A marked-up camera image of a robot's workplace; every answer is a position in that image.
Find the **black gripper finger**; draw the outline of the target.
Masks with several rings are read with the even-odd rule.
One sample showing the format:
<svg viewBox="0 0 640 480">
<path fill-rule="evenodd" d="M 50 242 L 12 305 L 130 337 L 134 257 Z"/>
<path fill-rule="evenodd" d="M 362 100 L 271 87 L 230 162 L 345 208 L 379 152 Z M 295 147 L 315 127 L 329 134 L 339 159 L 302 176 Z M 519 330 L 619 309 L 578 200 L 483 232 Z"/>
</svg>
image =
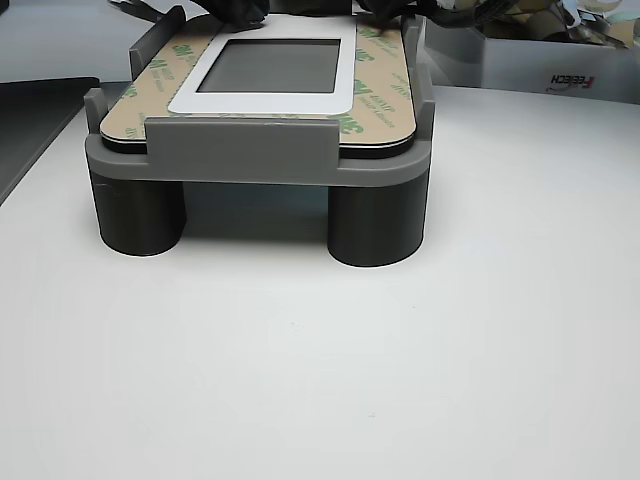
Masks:
<svg viewBox="0 0 640 480">
<path fill-rule="evenodd" d="M 261 24 L 270 12 L 269 0 L 242 0 L 240 1 L 240 17 L 243 24 Z"/>
<path fill-rule="evenodd" d="M 240 3 L 235 0 L 197 0 L 197 4 L 225 24 L 240 24 Z"/>
</svg>

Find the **black clamp gripper finger with blue pad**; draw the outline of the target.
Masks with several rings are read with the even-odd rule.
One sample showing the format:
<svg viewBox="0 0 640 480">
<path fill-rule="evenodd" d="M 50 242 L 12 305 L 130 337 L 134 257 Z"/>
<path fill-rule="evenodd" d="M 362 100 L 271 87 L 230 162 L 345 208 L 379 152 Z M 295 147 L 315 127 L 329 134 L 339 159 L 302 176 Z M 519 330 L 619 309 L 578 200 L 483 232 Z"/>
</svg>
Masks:
<svg viewBox="0 0 640 480">
<path fill-rule="evenodd" d="M 395 19 L 416 12 L 418 2 L 410 0 L 356 0 L 365 12 L 365 23 L 383 35 Z"/>
</svg>

